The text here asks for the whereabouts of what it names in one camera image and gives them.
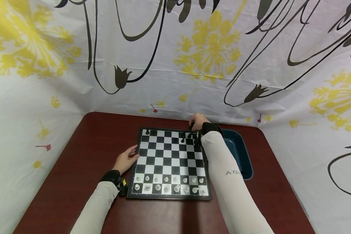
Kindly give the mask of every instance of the hand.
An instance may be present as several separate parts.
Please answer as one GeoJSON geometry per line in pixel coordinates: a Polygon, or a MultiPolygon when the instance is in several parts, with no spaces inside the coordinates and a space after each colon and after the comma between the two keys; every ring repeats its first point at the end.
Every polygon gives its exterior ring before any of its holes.
{"type": "Polygon", "coordinates": [[[139,158],[139,154],[135,155],[135,150],[138,145],[131,146],[125,152],[121,153],[116,160],[116,164],[112,168],[112,170],[118,170],[120,175],[122,175],[125,171],[127,171],[133,163],[139,158]]]}
{"type": "Polygon", "coordinates": [[[188,122],[189,126],[191,126],[193,122],[195,122],[191,129],[193,131],[202,129],[203,123],[205,122],[210,123],[210,121],[206,119],[203,114],[199,113],[196,113],[194,116],[191,117],[190,121],[188,122]]]}

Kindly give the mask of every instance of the chessboard border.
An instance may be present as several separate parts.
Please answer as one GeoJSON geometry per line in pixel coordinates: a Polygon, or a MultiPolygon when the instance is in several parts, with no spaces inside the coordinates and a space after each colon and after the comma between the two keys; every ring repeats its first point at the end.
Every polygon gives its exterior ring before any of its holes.
{"type": "MultiPolygon", "coordinates": [[[[146,127],[141,127],[139,130],[139,135],[138,135],[138,140],[137,140],[137,145],[138,147],[136,148],[136,153],[139,153],[139,148],[140,148],[140,143],[142,140],[142,134],[143,130],[156,130],[156,131],[175,131],[175,132],[182,132],[182,133],[195,133],[194,131],[188,131],[188,130],[178,130],[178,129],[169,129],[169,128],[146,128],[146,127]]],[[[137,162],[134,163],[133,167],[131,168],[131,175],[130,175],[130,181],[128,185],[128,192],[126,194],[126,198],[129,199],[166,199],[166,200],[199,200],[199,201],[211,201],[213,200],[212,196],[212,191],[211,191],[211,186],[210,186],[210,178],[208,174],[208,160],[205,155],[204,149],[202,146],[201,147],[201,152],[203,155],[203,163],[204,163],[204,170],[205,170],[205,179],[207,179],[207,188],[208,188],[208,196],[203,196],[203,195],[164,195],[164,194],[158,194],[158,195],[153,195],[153,194],[134,194],[131,191],[133,190],[134,186],[134,175],[135,171],[137,168],[137,162]]]]}

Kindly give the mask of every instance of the right hand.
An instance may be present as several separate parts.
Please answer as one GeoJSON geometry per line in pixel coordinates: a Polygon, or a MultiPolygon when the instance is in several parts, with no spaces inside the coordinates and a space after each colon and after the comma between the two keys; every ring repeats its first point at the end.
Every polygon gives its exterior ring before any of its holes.
{"type": "Polygon", "coordinates": [[[193,131],[202,129],[203,123],[205,122],[210,123],[210,121],[206,119],[203,114],[199,113],[196,113],[194,116],[191,117],[190,121],[188,122],[189,126],[191,126],[193,122],[195,122],[191,129],[193,131]]]}

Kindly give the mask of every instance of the left hand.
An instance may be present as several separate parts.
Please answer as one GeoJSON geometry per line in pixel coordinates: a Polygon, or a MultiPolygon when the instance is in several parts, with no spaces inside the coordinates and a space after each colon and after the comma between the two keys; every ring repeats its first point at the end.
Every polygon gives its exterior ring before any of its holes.
{"type": "Polygon", "coordinates": [[[126,172],[132,165],[133,163],[138,160],[139,154],[135,155],[135,150],[138,145],[131,146],[128,148],[125,152],[121,153],[116,160],[116,164],[112,168],[112,170],[118,170],[120,172],[120,175],[122,175],[124,172],[126,172]]]}

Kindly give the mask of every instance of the chessboard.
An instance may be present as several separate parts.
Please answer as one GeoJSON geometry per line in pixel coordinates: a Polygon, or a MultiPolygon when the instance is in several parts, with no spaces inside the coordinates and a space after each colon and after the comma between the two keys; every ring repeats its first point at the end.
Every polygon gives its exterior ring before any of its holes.
{"type": "Polygon", "coordinates": [[[197,134],[141,128],[127,198],[212,200],[208,162],[197,134]]]}

